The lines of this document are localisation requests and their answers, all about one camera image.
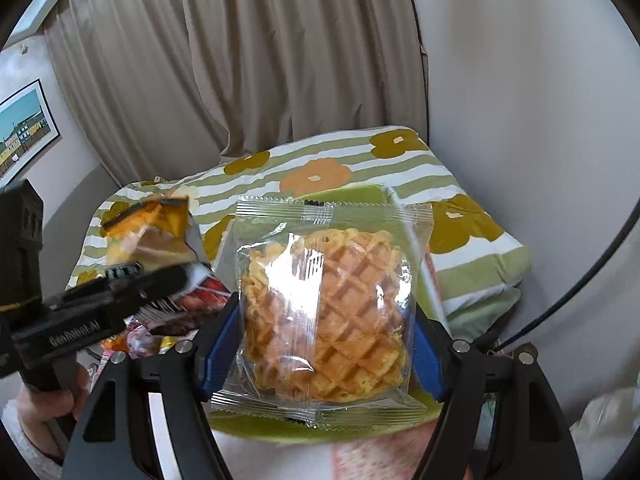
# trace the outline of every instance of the curtain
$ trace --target curtain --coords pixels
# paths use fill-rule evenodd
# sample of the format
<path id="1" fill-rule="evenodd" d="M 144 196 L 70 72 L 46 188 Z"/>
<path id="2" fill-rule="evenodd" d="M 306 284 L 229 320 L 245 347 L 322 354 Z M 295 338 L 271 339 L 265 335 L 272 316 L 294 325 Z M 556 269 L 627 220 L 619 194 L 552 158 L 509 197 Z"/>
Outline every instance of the curtain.
<path id="1" fill-rule="evenodd" d="M 120 183 L 338 129 L 427 131 L 411 0 L 60 0 L 64 97 Z"/>

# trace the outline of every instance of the pillow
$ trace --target pillow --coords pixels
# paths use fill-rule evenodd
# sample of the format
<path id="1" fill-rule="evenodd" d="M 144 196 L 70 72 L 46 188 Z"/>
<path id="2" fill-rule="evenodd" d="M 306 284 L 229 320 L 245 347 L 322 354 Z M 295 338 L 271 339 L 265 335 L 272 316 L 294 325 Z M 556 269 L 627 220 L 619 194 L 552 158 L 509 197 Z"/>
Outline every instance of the pillow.
<path id="1" fill-rule="evenodd" d="M 464 311 L 458 320 L 481 320 L 469 333 L 485 330 L 517 300 L 509 289 L 529 269 L 529 251 L 465 193 L 416 132 L 401 126 L 331 132 L 177 181 L 129 184 L 95 213 L 69 285 L 102 272 L 101 220 L 142 197 L 187 194 L 215 268 L 239 195 L 300 197 L 358 183 L 390 187 L 400 203 L 433 204 L 430 250 L 443 308 L 448 316 Z M 476 304 L 481 312 L 472 316 Z"/>

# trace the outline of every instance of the human hand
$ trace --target human hand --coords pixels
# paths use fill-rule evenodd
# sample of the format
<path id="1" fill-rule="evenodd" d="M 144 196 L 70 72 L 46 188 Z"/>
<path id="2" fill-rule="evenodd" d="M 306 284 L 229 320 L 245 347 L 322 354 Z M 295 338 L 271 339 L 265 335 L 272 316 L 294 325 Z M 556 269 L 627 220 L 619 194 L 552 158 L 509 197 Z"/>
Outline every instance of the human hand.
<path id="1" fill-rule="evenodd" d="M 16 406 L 22 431 L 41 453 L 52 458 L 62 458 L 62 456 L 44 423 L 52 418 L 68 415 L 69 413 L 78 420 L 84 408 L 84 403 L 89 397 L 89 392 L 87 391 L 89 373 L 80 364 L 78 364 L 77 381 L 81 390 L 77 399 L 74 399 L 69 390 L 33 393 L 24 385 L 18 394 Z"/>

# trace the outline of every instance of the silver bolt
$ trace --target silver bolt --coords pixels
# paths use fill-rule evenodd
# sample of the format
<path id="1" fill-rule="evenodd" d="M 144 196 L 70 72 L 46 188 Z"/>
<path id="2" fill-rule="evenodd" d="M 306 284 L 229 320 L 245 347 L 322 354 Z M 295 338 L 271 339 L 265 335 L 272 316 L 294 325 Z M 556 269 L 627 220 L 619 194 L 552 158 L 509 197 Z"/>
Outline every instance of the silver bolt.
<path id="1" fill-rule="evenodd" d="M 532 365 L 536 360 L 529 352 L 520 352 L 518 354 L 518 361 L 524 365 Z"/>
<path id="2" fill-rule="evenodd" d="M 193 343 L 188 339 L 183 339 L 175 344 L 175 351 L 178 352 L 178 354 L 186 354 L 187 352 L 190 352 L 192 348 Z"/>
<path id="3" fill-rule="evenodd" d="M 471 345 L 467 343 L 464 339 L 456 339 L 453 342 L 453 349 L 459 354 L 466 354 L 471 350 Z"/>
<path id="4" fill-rule="evenodd" d="M 119 365 L 124 359 L 127 358 L 127 354 L 122 351 L 114 352 L 111 354 L 111 358 L 109 359 L 113 364 Z"/>

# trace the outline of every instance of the blue gripper pad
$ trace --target blue gripper pad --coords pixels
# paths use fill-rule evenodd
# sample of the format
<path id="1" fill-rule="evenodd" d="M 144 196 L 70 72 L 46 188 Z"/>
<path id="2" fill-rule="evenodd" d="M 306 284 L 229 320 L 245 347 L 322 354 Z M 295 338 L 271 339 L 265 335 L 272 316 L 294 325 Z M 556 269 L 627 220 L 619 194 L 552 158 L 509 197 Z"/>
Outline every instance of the blue gripper pad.
<path id="1" fill-rule="evenodd" d="M 207 355 L 204 377 L 200 385 L 206 399 L 210 399 L 213 392 L 222 389 L 229 368 L 234 362 L 236 352 L 238 352 L 241 340 L 239 313 L 240 307 L 236 303 Z"/>
<path id="2" fill-rule="evenodd" d="M 442 378 L 442 361 L 440 355 L 431 345 L 426 330 L 428 328 L 418 320 L 415 324 L 412 364 L 422 389 L 431 394 L 431 397 L 438 402 L 443 402 L 447 387 Z"/>

